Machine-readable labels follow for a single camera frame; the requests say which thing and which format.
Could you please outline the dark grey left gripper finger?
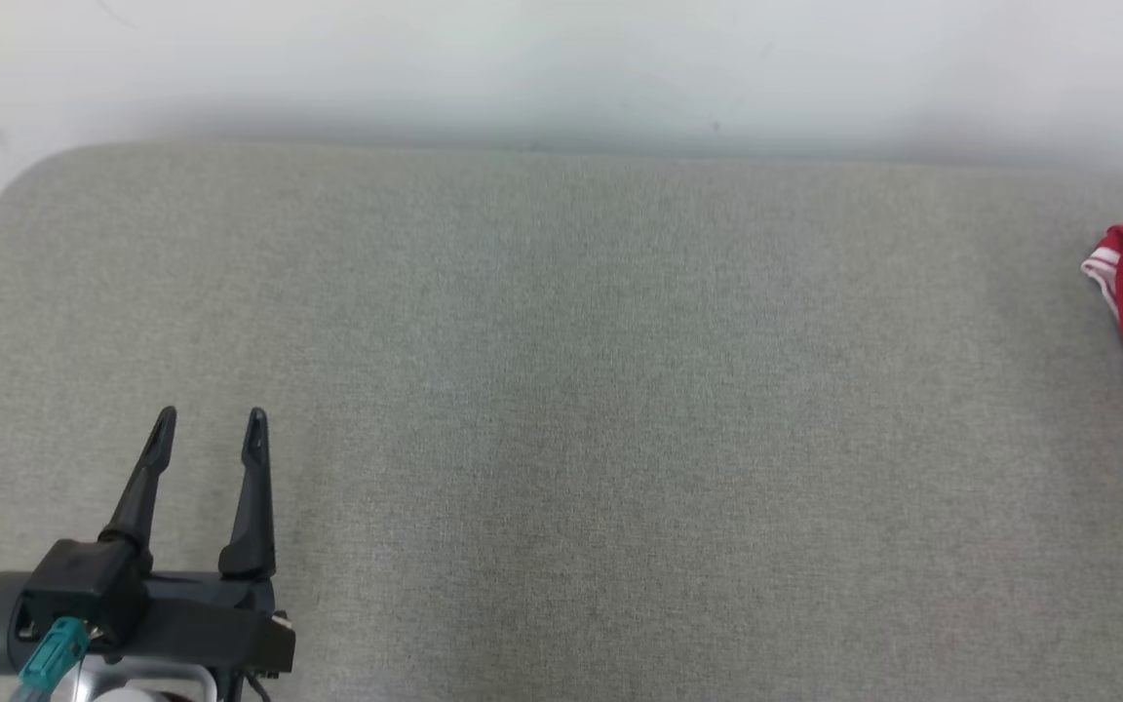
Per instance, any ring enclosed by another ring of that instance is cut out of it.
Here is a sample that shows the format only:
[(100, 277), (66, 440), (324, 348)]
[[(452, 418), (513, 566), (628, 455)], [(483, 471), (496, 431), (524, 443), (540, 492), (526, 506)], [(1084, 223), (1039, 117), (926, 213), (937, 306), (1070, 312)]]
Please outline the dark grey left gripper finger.
[(176, 419), (174, 405), (159, 410), (113, 514), (99, 531), (99, 543), (126, 541), (135, 551), (148, 551), (159, 478), (173, 457)]
[(266, 410), (255, 405), (241, 446), (240, 496), (230, 543), (218, 557), (223, 578), (270, 578), (276, 572), (275, 511)]

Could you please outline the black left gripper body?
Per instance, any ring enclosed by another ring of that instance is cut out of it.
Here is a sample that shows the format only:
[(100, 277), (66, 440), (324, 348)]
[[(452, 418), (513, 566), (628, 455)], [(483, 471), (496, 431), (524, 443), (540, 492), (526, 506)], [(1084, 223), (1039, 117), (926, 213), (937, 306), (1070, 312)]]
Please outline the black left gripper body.
[(153, 577), (125, 656), (206, 668), (290, 674), (296, 633), (279, 616), (271, 578)]

